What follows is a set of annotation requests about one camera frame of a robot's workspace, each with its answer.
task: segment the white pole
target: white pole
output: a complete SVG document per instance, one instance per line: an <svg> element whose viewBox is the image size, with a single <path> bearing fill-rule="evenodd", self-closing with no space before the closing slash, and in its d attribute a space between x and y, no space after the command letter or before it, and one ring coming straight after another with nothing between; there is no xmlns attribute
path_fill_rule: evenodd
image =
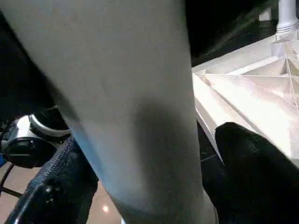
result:
<svg viewBox="0 0 299 224"><path fill-rule="evenodd" d="M296 16L296 0L279 0L277 33L288 33L299 29Z"/></svg>
<svg viewBox="0 0 299 224"><path fill-rule="evenodd" d="M127 224L216 222L202 187L183 3L0 1Z"/></svg>

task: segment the black cable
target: black cable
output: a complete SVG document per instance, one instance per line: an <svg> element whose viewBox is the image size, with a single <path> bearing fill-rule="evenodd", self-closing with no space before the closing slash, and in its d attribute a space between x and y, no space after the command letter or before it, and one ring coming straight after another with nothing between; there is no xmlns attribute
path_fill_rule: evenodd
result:
<svg viewBox="0 0 299 224"><path fill-rule="evenodd" d="M3 187L4 187L4 183L10 173L10 171L14 168L14 164L10 164L10 166L8 167L8 169L6 170L4 176L2 177L1 179L1 182L0 182L0 197L1 197L1 193L3 191Z"/></svg>
<svg viewBox="0 0 299 224"><path fill-rule="evenodd" d="M7 193L7 194L15 196L15 197L21 197L23 195L23 194L21 194L19 192L16 192L14 190L11 190L11 189L8 189L8 188L5 188L5 187L2 188L2 191L4 193Z"/></svg>

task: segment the reflective floor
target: reflective floor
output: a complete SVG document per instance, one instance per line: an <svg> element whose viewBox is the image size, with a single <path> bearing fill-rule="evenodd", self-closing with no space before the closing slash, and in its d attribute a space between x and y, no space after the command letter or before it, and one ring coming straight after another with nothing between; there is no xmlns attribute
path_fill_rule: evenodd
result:
<svg viewBox="0 0 299 224"><path fill-rule="evenodd" d="M0 168L0 176L2 177L8 168L9 163ZM28 182L37 174L38 168L24 169L14 167L8 176L5 187L24 192ZM14 205L17 203L17 198L6 193L1 194L0 198L0 223L4 223ZM87 224L120 224L121 217L117 209L114 207L105 189L99 182L98 191L93 197L92 207L89 212Z"/></svg>

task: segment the black glove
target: black glove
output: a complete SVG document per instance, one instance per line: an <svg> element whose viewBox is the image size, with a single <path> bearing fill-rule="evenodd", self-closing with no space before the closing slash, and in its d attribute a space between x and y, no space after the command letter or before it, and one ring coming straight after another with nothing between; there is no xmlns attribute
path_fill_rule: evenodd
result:
<svg viewBox="0 0 299 224"><path fill-rule="evenodd" d="M28 184L5 224L85 224L98 178L70 137Z"/></svg>
<svg viewBox="0 0 299 224"><path fill-rule="evenodd" d="M213 191L220 215L228 220L229 214L236 224L298 224L298 168L264 137L238 124L221 125L215 138L225 166L222 181L229 185L223 194L231 196L217 198Z"/></svg>

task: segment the floor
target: floor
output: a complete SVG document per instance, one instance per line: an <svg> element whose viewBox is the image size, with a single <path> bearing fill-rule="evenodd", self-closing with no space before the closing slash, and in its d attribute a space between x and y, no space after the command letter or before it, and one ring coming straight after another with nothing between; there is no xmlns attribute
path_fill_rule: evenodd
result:
<svg viewBox="0 0 299 224"><path fill-rule="evenodd" d="M0 168L0 177L4 175L8 166L9 163L6 163ZM22 193L26 189L28 182L37 174L38 170L38 168L24 169L14 167L4 186L8 189ZM6 218L13 210L17 201L18 199L14 196L6 193L1 194L0 223L4 223L6 221ZM100 182L98 184L98 191L93 197L93 203L89 212L87 224L98 224L99 222L102 224L121 224L121 216Z"/></svg>

